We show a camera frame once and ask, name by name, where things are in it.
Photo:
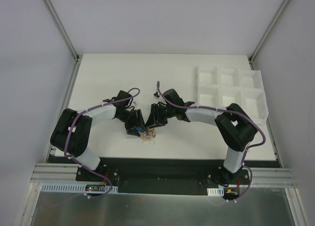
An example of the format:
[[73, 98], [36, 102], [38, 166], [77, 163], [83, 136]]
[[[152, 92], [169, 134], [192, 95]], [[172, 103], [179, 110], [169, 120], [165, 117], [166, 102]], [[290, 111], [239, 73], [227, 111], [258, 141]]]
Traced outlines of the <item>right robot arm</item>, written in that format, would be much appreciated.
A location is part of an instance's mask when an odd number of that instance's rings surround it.
[[223, 166], [211, 175], [215, 183], [227, 187], [239, 178], [242, 170], [245, 149], [258, 132], [257, 125], [236, 103], [225, 109], [196, 106], [193, 101], [184, 102], [174, 89], [162, 94], [165, 103], [151, 105], [146, 127], [157, 128], [168, 123], [168, 119], [177, 118], [184, 122], [200, 122], [216, 126], [228, 146]]

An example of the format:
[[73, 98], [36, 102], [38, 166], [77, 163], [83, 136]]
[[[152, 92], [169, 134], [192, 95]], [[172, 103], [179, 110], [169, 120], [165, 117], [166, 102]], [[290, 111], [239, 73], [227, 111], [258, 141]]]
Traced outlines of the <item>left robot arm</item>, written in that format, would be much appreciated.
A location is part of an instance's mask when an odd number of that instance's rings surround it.
[[132, 107], [132, 88], [126, 92], [120, 90], [118, 95], [111, 99], [105, 99], [101, 104], [88, 108], [81, 112], [73, 109], [65, 109], [55, 126], [50, 138], [50, 144], [63, 152], [64, 156], [73, 159], [81, 166], [85, 166], [87, 175], [93, 181], [103, 178], [105, 163], [88, 147], [91, 129], [107, 120], [118, 119], [124, 123], [126, 133], [140, 137], [146, 132], [141, 110]]

